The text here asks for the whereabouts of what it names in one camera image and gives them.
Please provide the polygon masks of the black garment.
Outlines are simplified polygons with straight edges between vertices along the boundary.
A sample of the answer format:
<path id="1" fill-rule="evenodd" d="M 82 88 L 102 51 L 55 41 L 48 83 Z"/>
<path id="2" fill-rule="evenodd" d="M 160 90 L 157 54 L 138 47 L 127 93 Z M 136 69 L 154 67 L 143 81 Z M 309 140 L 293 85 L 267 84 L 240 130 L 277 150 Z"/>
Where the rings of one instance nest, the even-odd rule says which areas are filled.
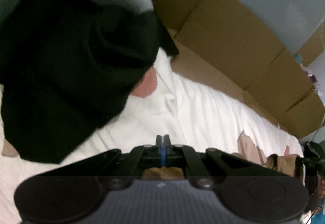
<path id="1" fill-rule="evenodd" d="M 178 55 L 153 10 L 93 0 L 20 0 L 1 23 L 5 139 L 61 163 L 124 109 L 159 49 Z"/>
<path id="2" fill-rule="evenodd" d="M 314 168 L 320 176 L 324 176 L 324 150 L 320 144 L 313 141 L 305 142 L 303 156 L 305 165 Z"/>

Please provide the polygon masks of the white bear print duvet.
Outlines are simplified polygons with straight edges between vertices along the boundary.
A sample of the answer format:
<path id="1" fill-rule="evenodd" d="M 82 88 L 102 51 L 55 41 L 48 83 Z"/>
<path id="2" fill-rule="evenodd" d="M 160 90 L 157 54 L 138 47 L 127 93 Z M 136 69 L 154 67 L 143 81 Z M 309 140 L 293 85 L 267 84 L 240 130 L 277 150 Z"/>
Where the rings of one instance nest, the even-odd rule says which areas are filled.
<path id="1" fill-rule="evenodd" d="M 302 155 L 296 137 L 245 104 L 174 73 L 165 52 L 158 53 L 154 69 L 156 90 L 143 98 L 131 95 L 122 113 L 93 132 L 62 166 L 110 149 L 129 152 L 162 134 L 197 151 L 215 147 L 255 163 L 264 163 L 272 154 Z"/>

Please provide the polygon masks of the brown cardboard sheet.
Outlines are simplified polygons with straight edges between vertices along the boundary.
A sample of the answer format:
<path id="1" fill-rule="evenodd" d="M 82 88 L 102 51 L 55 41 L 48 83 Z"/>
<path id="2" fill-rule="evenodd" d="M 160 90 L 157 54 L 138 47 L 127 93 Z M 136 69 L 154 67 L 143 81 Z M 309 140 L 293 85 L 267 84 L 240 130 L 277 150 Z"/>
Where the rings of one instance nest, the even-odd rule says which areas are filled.
<path id="1" fill-rule="evenodd" d="M 176 41 L 233 83 L 271 120 L 303 138 L 317 130 L 324 105 L 311 79 L 279 38 L 237 0 L 153 0 Z"/>

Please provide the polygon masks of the black garment right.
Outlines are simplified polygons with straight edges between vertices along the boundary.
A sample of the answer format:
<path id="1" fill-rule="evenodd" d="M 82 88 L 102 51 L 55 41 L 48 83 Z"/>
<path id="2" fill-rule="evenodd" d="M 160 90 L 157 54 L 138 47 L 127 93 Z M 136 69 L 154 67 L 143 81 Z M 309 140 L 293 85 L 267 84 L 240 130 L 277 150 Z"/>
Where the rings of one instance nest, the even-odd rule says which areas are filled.
<path id="1" fill-rule="evenodd" d="M 314 168 L 320 176 L 324 176 L 324 150 L 320 144 L 313 141 L 305 142 L 303 156 L 305 165 Z"/>

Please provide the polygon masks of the brown t-shirt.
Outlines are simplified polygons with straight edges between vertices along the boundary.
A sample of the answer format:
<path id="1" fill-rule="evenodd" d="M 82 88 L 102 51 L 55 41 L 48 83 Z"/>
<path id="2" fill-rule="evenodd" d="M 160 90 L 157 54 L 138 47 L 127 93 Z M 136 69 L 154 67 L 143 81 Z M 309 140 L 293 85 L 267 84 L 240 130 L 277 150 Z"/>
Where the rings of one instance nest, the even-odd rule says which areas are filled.
<path id="1" fill-rule="evenodd" d="M 265 168 L 291 176 L 303 182 L 305 169 L 299 155 L 270 155 L 262 165 Z M 149 168 L 144 170 L 142 180 L 179 180 L 184 179 L 183 170 L 177 167 Z"/>

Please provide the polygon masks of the black garment left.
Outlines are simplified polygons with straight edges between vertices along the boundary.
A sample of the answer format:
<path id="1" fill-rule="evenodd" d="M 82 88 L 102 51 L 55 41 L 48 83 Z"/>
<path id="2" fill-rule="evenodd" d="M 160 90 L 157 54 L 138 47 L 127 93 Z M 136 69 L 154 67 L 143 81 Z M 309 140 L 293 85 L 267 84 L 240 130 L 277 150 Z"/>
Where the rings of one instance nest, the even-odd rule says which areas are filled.
<path id="1" fill-rule="evenodd" d="M 159 49 L 178 55 L 153 10 L 93 0 L 20 0 L 1 23 L 5 139 L 61 163 L 124 109 Z"/>

